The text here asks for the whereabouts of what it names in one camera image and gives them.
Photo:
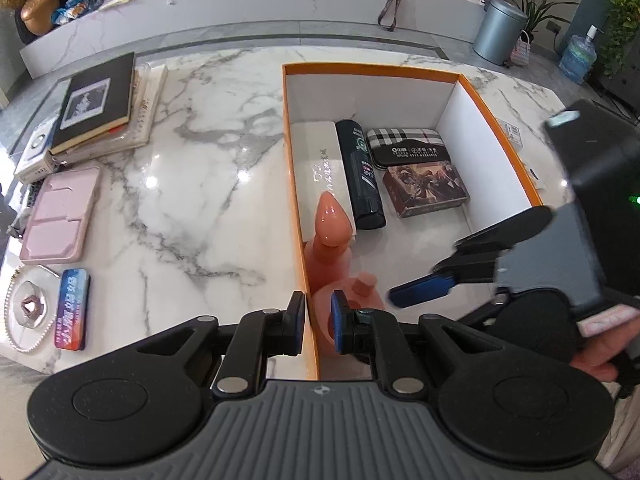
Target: marble countertop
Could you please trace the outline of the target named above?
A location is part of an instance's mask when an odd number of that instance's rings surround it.
[[[479,0],[402,0],[398,28],[473,41],[484,17]],[[32,77],[132,42],[199,43],[219,25],[269,21],[351,22],[374,25],[386,0],[132,0],[58,27],[21,49]],[[423,9],[445,8],[446,13]],[[273,29],[271,34],[278,34]]]
[[[566,201],[562,169],[540,129],[563,106],[540,86],[448,60],[357,48],[260,47],[173,57],[164,61],[168,76],[150,143],[100,159],[98,199],[75,264],[92,276],[85,350],[61,351],[47,337],[36,351],[19,354],[0,335],[0,354],[52,373],[191,317],[212,314],[228,324],[252,310],[285,308],[296,280],[281,65],[300,61],[464,73],[497,118],[519,127],[521,157],[546,185],[542,200]],[[9,163],[0,164],[4,173]],[[3,294],[19,245],[11,240],[5,255]],[[305,363],[283,358],[273,374],[303,378]]]

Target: human hand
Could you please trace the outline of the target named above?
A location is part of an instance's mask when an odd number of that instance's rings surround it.
[[[589,339],[585,348],[574,356],[570,364],[603,383],[615,381],[618,370],[609,360],[622,352],[638,334],[640,317]]]

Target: pearl necklace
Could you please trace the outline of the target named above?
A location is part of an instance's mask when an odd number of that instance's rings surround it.
[[[56,316],[54,316],[53,319],[49,321],[49,324],[45,327],[44,332],[42,333],[40,338],[28,348],[22,348],[20,345],[18,345],[14,337],[9,332],[9,310],[11,309],[11,304],[10,304],[11,293],[14,290],[16,279],[18,278],[18,276],[20,275],[20,273],[25,267],[27,266],[17,267],[17,269],[14,270],[14,273],[12,274],[11,279],[9,280],[9,287],[6,290],[6,295],[4,297],[4,335],[6,336],[7,341],[9,342],[9,345],[11,345],[12,348],[20,352],[21,354],[27,354],[29,352],[33,352],[40,345],[40,343],[42,343],[43,339],[45,338],[47,333],[49,333],[49,330],[51,330],[51,327],[53,326],[53,324],[56,322]],[[56,278],[60,278],[60,275],[55,273],[53,270],[49,269],[49,267],[46,267],[44,265],[38,265],[38,267],[40,267],[43,270],[46,270],[49,274],[53,274]]]

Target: green plant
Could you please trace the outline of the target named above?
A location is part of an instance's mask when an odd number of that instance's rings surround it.
[[[556,20],[558,22],[571,23],[565,18],[549,14],[551,7],[556,5],[578,5],[578,2],[547,2],[547,0],[541,0],[538,4],[536,0],[520,0],[520,10],[527,15],[527,22],[524,25],[525,32],[531,35],[533,29],[535,29],[542,20]]]
[[[611,75],[625,60],[625,47],[633,41],[640,25],[640,0],[608,0],[613,4],[608,13],[605,39],[598,49],[604,73]]]

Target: pink tablet case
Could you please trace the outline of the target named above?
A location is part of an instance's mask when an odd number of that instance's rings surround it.
[[[100,169],[48,176],[24,232],[24,264],[71,264],[80,259]]]

